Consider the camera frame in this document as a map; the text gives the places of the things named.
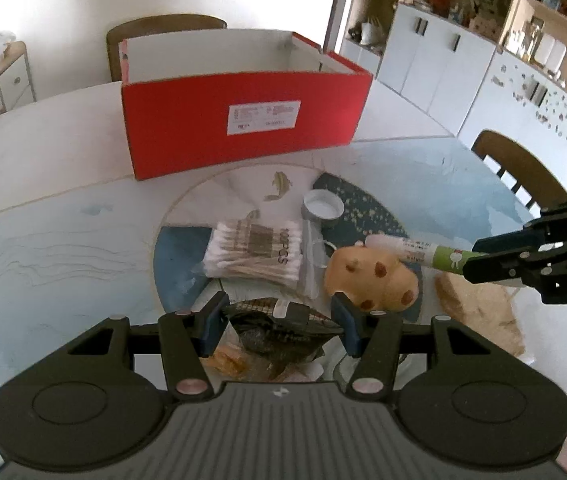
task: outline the red box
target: red box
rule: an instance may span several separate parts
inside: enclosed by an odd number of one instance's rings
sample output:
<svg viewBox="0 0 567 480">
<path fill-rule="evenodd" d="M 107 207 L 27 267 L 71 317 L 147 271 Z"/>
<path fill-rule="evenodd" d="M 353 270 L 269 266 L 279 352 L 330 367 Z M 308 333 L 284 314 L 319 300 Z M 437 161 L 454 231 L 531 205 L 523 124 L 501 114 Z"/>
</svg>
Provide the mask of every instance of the red box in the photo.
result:
<svg viewBox="0 0 567 480">
<path fill-rule="evenodd" d="M 193 30 L 121 43 L 135 177 L 351 142 L 372 75 L 293 32 Z"/>
</svg>

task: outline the chair backrest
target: chair backrest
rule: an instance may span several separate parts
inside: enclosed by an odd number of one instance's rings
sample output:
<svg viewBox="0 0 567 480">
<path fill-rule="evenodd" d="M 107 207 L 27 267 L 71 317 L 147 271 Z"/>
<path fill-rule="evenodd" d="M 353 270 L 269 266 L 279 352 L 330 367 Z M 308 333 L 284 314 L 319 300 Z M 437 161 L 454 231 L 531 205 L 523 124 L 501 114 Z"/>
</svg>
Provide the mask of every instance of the chair backrest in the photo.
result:
<svg viewBox="0 0 567 480">
<path fill-rule="evenodd" d="M 151 36 L 163 32 L 180 30 L 202 30 L 206 28 L 227 28 L 228 23 L 213 16 L 204 14 L 164 14 L 148 16 L 131 22 L 121 23 L 108 31 L 105 42 L 108 46 L 108 62 L 113 81 L 121 81 L 121 62 L 119 60 L 119 43 L 130 38 Z"/>
<path fill-rule="evenodd" d="M 532 153 L 513 140 L 489 130 L 481 132 L 472 146 L 481 160 L 493 158 L 501 169 L 501 178 L 507 171 L 516 180 L 512 192 L 524 188 L 532 199 L 526 204 L 531 208 L 536 202 L 540 207 L 551 207 L 567 200 L 567 192 L 547 168 Z"/>
</svg>

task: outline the plush potato toy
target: plush potato toy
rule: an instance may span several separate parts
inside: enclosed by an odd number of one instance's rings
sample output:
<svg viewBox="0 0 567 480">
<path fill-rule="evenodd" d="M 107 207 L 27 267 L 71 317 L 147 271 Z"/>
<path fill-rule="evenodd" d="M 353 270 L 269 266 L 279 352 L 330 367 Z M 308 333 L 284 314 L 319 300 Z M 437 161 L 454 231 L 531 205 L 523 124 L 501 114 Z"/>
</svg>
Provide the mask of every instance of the plush potato toy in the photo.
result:
<svg viewBox="0 0 567 480">
<path fill-rule="evenodd" d="M 353 246 L 335 251 L 324 279 L 326 292 L 343 292 L 365 312 L 401 312 L 419 296 L 419 280 L 393 254 L 383 249 Z"/>
</svg>

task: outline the white label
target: white label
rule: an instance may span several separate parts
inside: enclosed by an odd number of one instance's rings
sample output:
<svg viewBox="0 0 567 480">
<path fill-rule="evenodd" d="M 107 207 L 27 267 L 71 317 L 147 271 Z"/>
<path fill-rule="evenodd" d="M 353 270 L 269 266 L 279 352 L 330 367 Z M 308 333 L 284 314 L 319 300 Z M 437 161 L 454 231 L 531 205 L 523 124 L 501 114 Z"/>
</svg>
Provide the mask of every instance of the white label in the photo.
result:
<svg viewBox="0 0 567 480">
<path fill-rule="evenodd" d="M 277 300 L 274 304 L 274 310 L 272 311 L 272 317 L 276 317 L 277 319 L 285 319 L 286 315 L 288 314 L 288 305 L 290 301 L 285 300 Z"/>
<path fill-rule="evenodd" d="M 300 106 L 301 101 L 232 105 L 228 114 L 228 135 L 294 128 Z"/>
</svg>

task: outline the cotton swab pack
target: cotton swab pack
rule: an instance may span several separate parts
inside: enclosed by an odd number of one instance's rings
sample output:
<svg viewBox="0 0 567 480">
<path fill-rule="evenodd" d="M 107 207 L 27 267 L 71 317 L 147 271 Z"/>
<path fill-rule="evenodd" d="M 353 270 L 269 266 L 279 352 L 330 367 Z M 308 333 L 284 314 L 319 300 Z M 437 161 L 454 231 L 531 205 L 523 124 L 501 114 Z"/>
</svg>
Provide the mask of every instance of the cotton swab pack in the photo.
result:
<svg viewBox="0 0 567 480">
<path fill-rule="evenodd" d="M 302 237 L 301 222 L 296 221 L 274 227 L 247 219 L 219 222 L 203 257 L 204 273 L 209 278 L 261 278 L 295 288 Z"/>
</svg>

